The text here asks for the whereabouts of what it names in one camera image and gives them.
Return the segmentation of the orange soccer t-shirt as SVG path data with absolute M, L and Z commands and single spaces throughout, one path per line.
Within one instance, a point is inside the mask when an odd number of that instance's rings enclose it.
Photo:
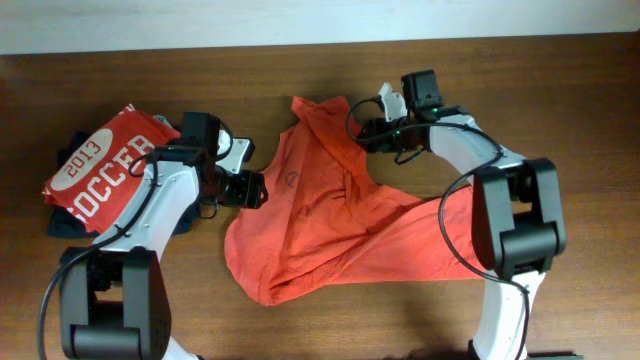
M 269 198 L 242 209 L 226 231 L 227 267 L 246 295 L 264 306 L 339 284 L 473 278 L 452 255 L 438 225 L 437 199 L 376 184 L 365 152 L 347 135 L 348 102 L 294 97 L 295 126 L 281 133 L 263 175 Z M 472 190 L 447 201 L 444 220 L 455 248 L 476 265 Z

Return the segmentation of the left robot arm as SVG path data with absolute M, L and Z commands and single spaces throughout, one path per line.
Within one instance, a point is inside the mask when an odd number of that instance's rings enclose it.
M 161 258 L 190 207 L 257 209 L 267 200 L 263 176 L 244 167 L 253 151 L 252 140 L 202 112 L 175 129 L 124 111 L 78 147 L 49 184 L 96 235 L 65 251 L 50 285 L 66 357 L 188 357 L 171 334 Z

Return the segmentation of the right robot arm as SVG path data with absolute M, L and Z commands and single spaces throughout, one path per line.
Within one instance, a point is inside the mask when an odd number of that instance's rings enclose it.
M 459 177 L 438 205 L 438 225 L 456 260 L 484 282 L 481 319 L 468 343 L 470 359 L 526 359 L 536 294 L 555 257 L 567 245 L 557 169 L 547 158 L 528 159 L 484 132 L 460 106 L 448 106 L 432 70 L 409 73 L 395 91 L 384 83 L 370 97 L 383 117 L 367 120 L 349 137 L 368 153 L 394 153 L 405 164 L 428 151 Z M 444 220 L 447 201 L 472 185 L 471 241 L 477 265 L 455 248 Z

